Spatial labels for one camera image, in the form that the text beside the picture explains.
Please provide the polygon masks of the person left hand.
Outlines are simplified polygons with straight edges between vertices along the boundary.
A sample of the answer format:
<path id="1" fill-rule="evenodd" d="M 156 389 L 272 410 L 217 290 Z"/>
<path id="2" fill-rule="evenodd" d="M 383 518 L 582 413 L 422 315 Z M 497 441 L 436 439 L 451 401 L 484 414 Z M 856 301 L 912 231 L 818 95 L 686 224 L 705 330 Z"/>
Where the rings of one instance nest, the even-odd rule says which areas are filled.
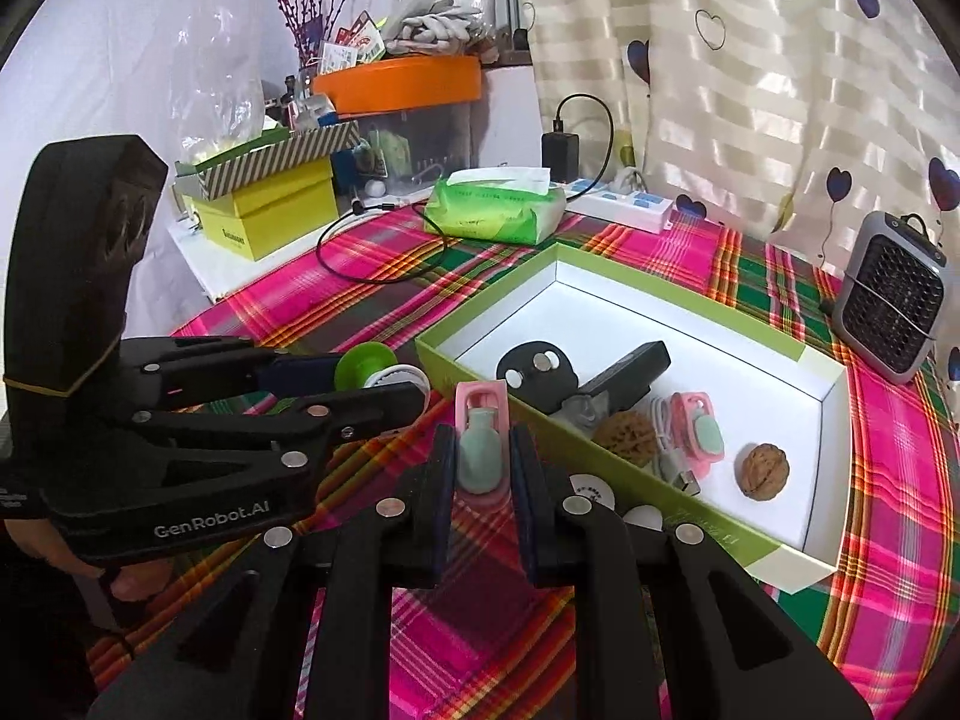
<path id="1" fill-rule="evenodd" d="M 82 561 L 48 520 L 5 520 L 13 543 L 28 556 L 42 559 L 55 569 L 86 578 L 101 578 L 103 569 Z M 122 567 L 110 584 L 110 593 L 121 601 L 145 601 L 166 589 L 174 574 L 174 561 L 155 559 Z"/>

